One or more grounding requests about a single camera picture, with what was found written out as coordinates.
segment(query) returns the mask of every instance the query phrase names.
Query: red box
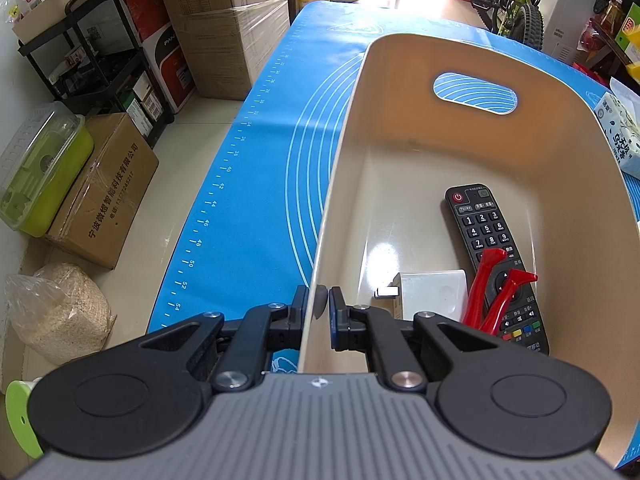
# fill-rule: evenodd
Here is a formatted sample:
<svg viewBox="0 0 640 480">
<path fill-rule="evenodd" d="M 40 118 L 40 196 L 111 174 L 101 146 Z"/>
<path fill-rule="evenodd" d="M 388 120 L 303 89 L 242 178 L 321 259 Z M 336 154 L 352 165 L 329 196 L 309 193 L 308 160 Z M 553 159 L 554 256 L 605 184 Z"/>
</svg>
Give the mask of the red box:
<svg viewBox="0 0 640 480">
<path fill-rule="evenodd" d="M 142 49 L 172 111 L 176 113 L 195 84 L 162 0 L 125 0 Z"/>
</svg>

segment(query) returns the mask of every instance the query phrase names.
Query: remote control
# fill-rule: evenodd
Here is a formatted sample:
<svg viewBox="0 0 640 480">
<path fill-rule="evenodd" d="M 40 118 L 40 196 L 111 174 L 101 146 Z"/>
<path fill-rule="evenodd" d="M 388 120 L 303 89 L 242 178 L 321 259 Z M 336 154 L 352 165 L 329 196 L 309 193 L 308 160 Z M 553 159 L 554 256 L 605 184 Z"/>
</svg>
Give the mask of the remote control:
<svg viewBox="0 0 640 480">
<path fill-rule="evenodd" d="M 489 278 L 484 293 L 484 314 L 486 314 L 502 289 L 509 270 L 526 269 L 513 235 L 487 186 L 471 184 L 451 187 L 447 189 L 445 200 L 453 211 L 474 272 L 478 272 L 482 250 L 485 248 L 500 247 L 507 252 L 507 257 L 493 268 Z M 529 283 L 521 286 L 514 294 L 507 314 L 500 322 L 497 336 L 526 346 L 530 350 L 549 354 L 545 327 Z"/>
</svg>

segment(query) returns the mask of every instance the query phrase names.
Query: green object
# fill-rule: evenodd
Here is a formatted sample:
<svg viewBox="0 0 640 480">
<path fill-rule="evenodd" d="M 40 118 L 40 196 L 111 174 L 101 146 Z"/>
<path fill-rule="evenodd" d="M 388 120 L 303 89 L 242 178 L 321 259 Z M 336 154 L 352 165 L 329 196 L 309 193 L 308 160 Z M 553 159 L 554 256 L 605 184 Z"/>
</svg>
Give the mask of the green object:
<svg viewBox="0 0 640 480">
<path fill-rule="evenodd" d="M 629 46 L 629 38 L 626 36 L 632 30 L 640 25 L 640 7 L 636 4 L 631 4 L 629 12 L 626 14 L 626 18 L 622 22 L 622 27 L 616 36 L 616 43 L 622 50 L 626 50 Z"/>
<path fill-rule="evenodd" d="M 33 383 L 12 381 L 6 389 L 4 408 L 11 431 L 22 450 L 31 458 L 38 458 L 42 455 L 42 449 L 27 416 L 27 402 L 32 387 Z"/>
<path fill-rule="evenodd" d="M 94 140 L 60 102 L 36 108 L 0 156 L 0 218 L 40 237 L 94 149 Z"/>
</svg>

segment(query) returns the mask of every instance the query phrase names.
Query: green plastic container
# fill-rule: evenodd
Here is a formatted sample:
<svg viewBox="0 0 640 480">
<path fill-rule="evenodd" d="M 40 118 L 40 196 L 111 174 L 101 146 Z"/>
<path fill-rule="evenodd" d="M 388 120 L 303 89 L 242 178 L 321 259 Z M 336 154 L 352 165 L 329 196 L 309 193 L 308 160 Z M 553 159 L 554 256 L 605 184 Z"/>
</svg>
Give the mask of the green plastic container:
<svg viewBox="0 0 640 480">
<path fill-rule="evenodd" d="M 93 150 L 84 117 L 60 102 L 36 108 L 0 156 L 0 218 L 42 236 Z"/>
</svg>

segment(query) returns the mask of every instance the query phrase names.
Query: screw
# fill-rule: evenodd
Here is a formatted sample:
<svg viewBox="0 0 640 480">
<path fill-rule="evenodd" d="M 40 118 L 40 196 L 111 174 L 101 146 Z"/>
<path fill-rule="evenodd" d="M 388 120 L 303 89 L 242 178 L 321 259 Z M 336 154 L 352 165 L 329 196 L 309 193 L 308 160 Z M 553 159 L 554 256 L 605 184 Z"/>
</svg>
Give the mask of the screw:
<svg viewBox="0 0 640 480">
<path fill-rule="evenodd" d="M 242 372 L 236 372 L 235 370 L 222 372 L 216 377 L 216 382 L 225 388 L 238 388 L 239 386 L 246 384 L 248 380 L 249 379 L 245 374 Z"/>
<path fill-rule="evenodd" d="M 400 388 L 415 388 L 422 384 L 422 376 L 416 372 L 396 372 L 391 376 L 391 382 Z"/>
</svg>

